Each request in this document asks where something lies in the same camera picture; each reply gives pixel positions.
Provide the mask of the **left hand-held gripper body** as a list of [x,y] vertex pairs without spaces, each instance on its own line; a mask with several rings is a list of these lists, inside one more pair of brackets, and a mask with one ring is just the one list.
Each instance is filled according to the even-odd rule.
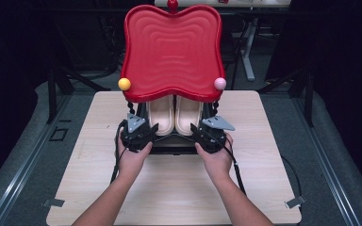
[[145,118],[128,113],[121,140],[131,152],[137,153],[154,139],[154,131]]

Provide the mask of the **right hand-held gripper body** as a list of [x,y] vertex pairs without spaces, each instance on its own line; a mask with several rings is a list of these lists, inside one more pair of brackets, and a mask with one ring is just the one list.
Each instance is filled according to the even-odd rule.
[[196,141],[208,153],[216,153],[225,146],[225,130],[234,131],[235,127],[221,116],[202,119],[196,128]]

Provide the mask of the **cream clog shoe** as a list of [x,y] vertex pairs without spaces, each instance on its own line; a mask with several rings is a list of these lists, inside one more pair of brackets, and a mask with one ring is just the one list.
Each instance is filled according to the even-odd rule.
[[158,136],[169,135],[174,128],[173,97],[165,96],[147,104],[149,121],[152,126],[158,125]]
[[191,136],[190,125],[197,125],[201,119],[203,104],[177,96],[175,107],[175,130],[183,136]]

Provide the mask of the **red and black shoe rack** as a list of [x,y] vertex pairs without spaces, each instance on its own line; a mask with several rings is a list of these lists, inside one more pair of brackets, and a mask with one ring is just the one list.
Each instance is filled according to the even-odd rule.
[[177,0],[168,0],[168,7],[140,5],[126,14],[119,88],[128,103],[139,105],[129,113],[145,118],[150,127],[147,104],[172,95],[174,128],[167,136],[155,133],[151,142],[173,135],[197,142],[196,135],[183,136],[175,130],[176,97],[203,104],[199,122],[216,116],[206,108],[220,100],[226,86],[220,51],[222,19],[207,5],[178,10]]

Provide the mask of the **person's right hand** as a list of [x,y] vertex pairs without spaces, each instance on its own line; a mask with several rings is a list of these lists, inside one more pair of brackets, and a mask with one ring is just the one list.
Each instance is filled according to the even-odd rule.
[[195,148],[197,153],[202,157],[206,172],[213,183],[230,178],[229,170],[232,159],[225,149],[221,149],[216,153],[208,153],[199,143],[195,143]]

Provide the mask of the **person's left hand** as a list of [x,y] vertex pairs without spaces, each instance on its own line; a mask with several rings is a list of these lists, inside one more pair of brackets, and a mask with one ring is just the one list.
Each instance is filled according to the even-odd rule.
[[120,160],[118,161],[119,174],[118,179],[133,183],[143,167],[144,160],[151,152],[153,143],[149,142],[142,150],[137,153],[129,151],[124,147],[122,140],[118,139],[118,154]]

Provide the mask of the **black metal stand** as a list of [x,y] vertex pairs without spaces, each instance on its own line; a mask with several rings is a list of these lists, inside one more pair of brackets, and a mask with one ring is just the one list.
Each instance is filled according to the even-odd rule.
[[285,77],[277,78],[257,92],[260,94],[270,92],[289,80],[292,81],[292,84],[288,89],[288,96],[290,98],[299,98],[302,94],[304,95],[304,118],[308,125],[313,127],[312,105],[314,96],[314,74],[308,67],[295,70]]
[[75,79],[95,91],[108,91],[108,88],[104,88],[92,82],[87,77],[68,67],[55,65],[48,73],[47,80],[49,104],[47,124],[51,123],[58,114],[57,89],[64,95],[72,95],[74,93],[74,87],[71,84],[70,79]]

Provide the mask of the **grey table clip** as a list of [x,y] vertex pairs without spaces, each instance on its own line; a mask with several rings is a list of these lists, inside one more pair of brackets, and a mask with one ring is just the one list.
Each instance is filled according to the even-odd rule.
[[304,196],[299,196],[288,202],[285,202],[285,206],[286,206],[286,208],[291,209],[294,207],[300,207],[305,202],[306,202],[306,198]]
[[62,207],[63,204],[64,200],[58,200],[58,199],[47,199],[42,203],[44,207],[52,207],[52,206]]

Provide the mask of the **metal floor rail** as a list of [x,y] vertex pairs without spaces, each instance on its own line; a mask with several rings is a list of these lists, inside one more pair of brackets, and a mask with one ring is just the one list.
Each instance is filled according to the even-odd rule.
[[291,102],[294,105],[299,119],[304,125],[304,129],[308,133],[310,140],[314,146],[314,153],[316,155],[319,167],[328,184],[332,196],[334,197],[339,212],[345,221],[346,226],[362,226],[357,217],[357,214],[353,210],[352,204],[348,199],[345,189],[340,183],[340,180],[336,175],[336,172],[328,158],[328,155],[326,154],[321,144],[320,139],[317,136],[315,128],[311,127],[305,119],[303,104],[299,99],[296,98],[292,98]]
[[58,113],[46,122],[43,101],[0,169],[0,226],[43,225],[48,208],[43,205],[55,196],[76,133],[74,96],[64,96]]

